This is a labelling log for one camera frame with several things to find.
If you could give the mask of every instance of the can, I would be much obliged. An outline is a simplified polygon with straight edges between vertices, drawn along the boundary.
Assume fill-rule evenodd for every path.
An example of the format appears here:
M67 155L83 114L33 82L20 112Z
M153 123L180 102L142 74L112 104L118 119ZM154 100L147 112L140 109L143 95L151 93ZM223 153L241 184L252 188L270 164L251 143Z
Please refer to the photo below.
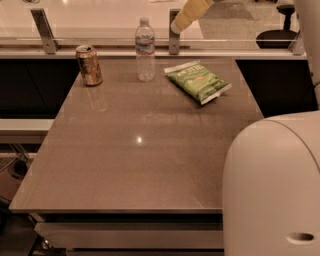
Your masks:
M79 63L83 82L87 86L100 84L102 79L97 51L92 45L80 45L76 48L76 57Z

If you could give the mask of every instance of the clear plastic bottle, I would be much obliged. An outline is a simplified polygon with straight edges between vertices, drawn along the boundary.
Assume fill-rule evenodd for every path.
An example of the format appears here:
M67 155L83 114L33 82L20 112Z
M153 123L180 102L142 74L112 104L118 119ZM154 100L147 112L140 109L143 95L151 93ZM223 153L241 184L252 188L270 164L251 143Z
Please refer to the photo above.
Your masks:
M140 18L140 26L136 30L136 59L138 77L148 82L155 77L155 45L154 31L149 25L149 19Z

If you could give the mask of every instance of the floor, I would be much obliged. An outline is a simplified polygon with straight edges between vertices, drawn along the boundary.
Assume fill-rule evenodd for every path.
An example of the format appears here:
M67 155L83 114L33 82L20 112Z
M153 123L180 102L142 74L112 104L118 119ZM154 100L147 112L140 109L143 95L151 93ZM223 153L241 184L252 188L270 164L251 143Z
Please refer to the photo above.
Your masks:
M283 15L277 12L276 5L290 4L292 0L279 0L277 4L268 0L259 0L257 3L254 0L215 0L215 2L216 4L199 20L200 27L206 39L228 40L227 42L217 40L212 46L256 48L254 39L258 33L281 28L283 24ZM298 29L295 16L292 17L292 28L295 31ZM5 151L0 148L0 170L15 158L12 152L8 154ZM0 233L0 256L26 256L35 240L36 233L28 216L9 214Z

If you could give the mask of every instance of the table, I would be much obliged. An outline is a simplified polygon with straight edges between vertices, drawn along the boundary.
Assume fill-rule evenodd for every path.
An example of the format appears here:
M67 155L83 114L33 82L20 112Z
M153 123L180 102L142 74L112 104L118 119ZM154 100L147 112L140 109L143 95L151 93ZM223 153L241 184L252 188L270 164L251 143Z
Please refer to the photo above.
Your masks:
M84 86L78 76L11 211L32 214L38 221L37 232L55 247L79 248L81 243L85 248L221 246L221 225L217 229L206 221L184 221L184 227L178 228L181 239L175 239L176 222L155 224L148 220L150 216L183 219L198 215L203 220L204 216L221 216L222 173L228 148L242 129L262 118L231 57L201 58L204 66L233 85L204 106L167 79L164 68L192 60L157 58L156 77L149 83L138 80L133 58L100 59L104 82L96 87ZM137 221L119 224L117 220L120 226L114 228L115 222L106 221L108 216L122 215L144 216L148 225L141 224L141 219L140 226ZM96 221L70 221L80 216ZM159 223L166 232L156 232ZM121 239L114 239L111 232L114 241L108 240L106 245L105 237L100 237L101 227L118 233L139 230L144 235L126 233L126 242L119 244ZM74 239L67 241L70 232ZM208 232L216 235L208 237ZM141 242L146 237L162 242ZM192 239L199 243L190 244Z

